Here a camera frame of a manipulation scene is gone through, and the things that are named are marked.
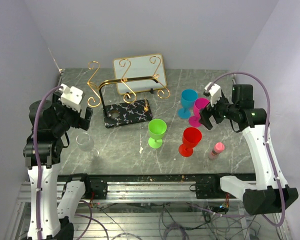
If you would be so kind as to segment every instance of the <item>white wall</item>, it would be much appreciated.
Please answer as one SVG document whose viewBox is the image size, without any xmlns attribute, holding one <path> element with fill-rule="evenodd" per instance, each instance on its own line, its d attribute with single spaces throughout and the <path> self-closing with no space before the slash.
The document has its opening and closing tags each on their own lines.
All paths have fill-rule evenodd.
<svg viewBox="0 0 300 240">
<path fill-rule="evenodd" d="M 0 0 L 0 240 L 21 182 L 29 105 L 57 83 L 58 68 L 22 0 Z"/>
<path fill-rule="evenodd" d="M 166 68 L 239 67 L 278 0 L 25 0 L 61 68 L 162 53 Z"/>
<path fill-rule="evenodd" d="M 269 91 L 276 156 L 300 195 L 300 0 L 278 2 L 239 70 L 260 78 Z M 242 76 L 238 82 L 253 83 Z M 265 107 L 262 89 L 254 86 L 257 106 Z M 288 208 L 287 218 L 294 239 L 300 240 L 300 196 Z"/>
</svg>

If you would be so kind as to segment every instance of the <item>gray marble surface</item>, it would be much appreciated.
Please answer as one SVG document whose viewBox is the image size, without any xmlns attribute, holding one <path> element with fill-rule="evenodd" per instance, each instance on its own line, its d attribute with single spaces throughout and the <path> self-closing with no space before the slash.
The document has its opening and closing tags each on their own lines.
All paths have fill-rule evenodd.
<svg viewBox="0 0 300 240">
<path fill-rule="evenodd" d="M 234 133 L 228 120 L 214 125 L 212 130 L 199 127 L 202 140 L 191 157 L 183 157 L 178 148 L 182 144 L 183 131 L 190 127 L 188 120 L 178 117 L 181 92 L 192 88 L 199 97 L 203 96 L 204 87 L 211 80 L 226 71 L 166 69 L 168 88 L 171 96 L 160 99 L 150 92 L 137 93 L 137 99 L 148 99 L 153 118 L 166 122 L 167 131 L 161 148 L 153 149 L 148 145 L 148 123 L 136 123 L 126 126 L 105 128 L 102 105 L 93 109 L 90 129 L 87 131 L 94 139 L 95 147 L 99 149 L 99 158 L 89 161 L 76 143 L 76 136 L 82 129 L 69 130 L 70 147 L 61 154 L 61 174 L 198 174 L 198 173 L 253 173 L 254 166 L 248 145 L 241 133 Z M 62 83 L 76 86 L 85 92 L 82 100 L 83 114 L 87 99 L 93 92 L 87 81 L 93 70 L 68 68 L 64 70 Z M 105 80 L 114 79 L 113 69 L 100 69 L 93 82 L 100 84 Z M 229 97 L 232 89 L 230 78 L 221 79 L 218 84 L 224 94 Z M 106 105 L 123 102 L 123 96 L 117 92 L 116 85 L 102 88 Z M 225 151 L 215 160 L 210 160 L 208 154 L 217 142 L 225 145 Z"/>
</svg>

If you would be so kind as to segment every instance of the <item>pink wine glass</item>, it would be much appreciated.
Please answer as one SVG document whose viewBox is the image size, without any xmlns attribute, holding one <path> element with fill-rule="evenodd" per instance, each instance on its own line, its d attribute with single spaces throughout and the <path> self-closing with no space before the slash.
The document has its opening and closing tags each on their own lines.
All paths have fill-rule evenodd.
<svg viewBox="0 0 300 240">
<path fill-rule="evenodd" d="M 193 106 L 194 116 L 189 118 L 189 124 L 192 127 L 198 128 L 201 126 L 201 123 L 199 123 L 199 120 L 200 120 L 199 111 L 200 111 L 200 109 L 204 109 L 209 103 L 210 103 L 210 101 L 204 97 L 200 97 L 197 100 L 195 100 L 194 106 Z"/>
</svg>

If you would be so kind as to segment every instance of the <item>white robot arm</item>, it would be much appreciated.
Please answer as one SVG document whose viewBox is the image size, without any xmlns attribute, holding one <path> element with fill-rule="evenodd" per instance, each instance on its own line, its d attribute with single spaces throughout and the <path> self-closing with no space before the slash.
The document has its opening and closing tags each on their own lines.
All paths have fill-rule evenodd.
<svg viewBox="0 0 300 240">
<path fill-rule="evenodd" d="M 71 88 L 64 84 L 61 86 L 59 91 L 53 93 L 52 102 L 45 101 L 39 115 L 37 147 L 41 162 L 41 177 L 39 177 L 40 168 L 35 156 L 33 129 L 23 150 L 31 183 L 31 220 L 27 234 L 28 240 L 72 240 L 74 235 L 72 220 L 79 201 L 92 191 L 87 174 L 71 175 L 65 185 L 62 200 L 57 206 L 57 177 L 61 170 L 60 155 L 62 149 L 65 148 L 61 137 L 67 134 L 70 127 L 88 130 L 93 113 L 92 109 L 87 107 L 85 117 L 80 117 L 83 91 L 74 86 Z M 32 125 L 35 124 L 40 102 L 34 102 L 29 108 Z"/>
<path fill-rule="evenodd" d="M 229 175 L 220 179 L 221 189 L 242 200 L 245 209 L 251 215 L 279 213 L 282 209 L 278 179 L 282 186 L 285 207 L 289 207 L 298 198 L 298 191 L 296 188 L 288 186 L 288 182 L 279 167 L 270 137 L 270 129 L 269 126 L 265 125 L 267 113 L 263 108 L 254 108 L 253 86 L 234 84 L 232 87 L 233 103 L 229 103 L 221 91 L 221 87 L 217 84 L 214 84 L 205 95 L 211 97 L 210 104 L 200 110 L 200 123 L 209 130 L 212 128 L 209 120 L 211 116 L 214 117 L 217 124 L 224 119 L 229 119 L 232 129 L 232 121 L 238 123 L 239 130 L 235 132 L 242 132 L 255 169 L 255 185 Z M 274 161 L 277 177 L 266 148 L 266 127 L 268 128 L 267 144 Z"/>
</svg>

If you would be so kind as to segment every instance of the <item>clear glass cup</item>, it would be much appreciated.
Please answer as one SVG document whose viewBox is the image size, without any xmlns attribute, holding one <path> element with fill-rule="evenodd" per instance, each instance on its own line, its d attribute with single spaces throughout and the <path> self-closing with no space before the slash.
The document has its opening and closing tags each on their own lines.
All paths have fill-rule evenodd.
<svg viewBox="0 0 300 240">
<path fill-rule="evenodd" d="M 95 148 L 95 141 L 88 133 L 80 133 L 75 140 L 79 149 L 85 152 L 85 157 L 88 160 L 96 160 L 99 157 L 99 150 Z"/>
</svg>

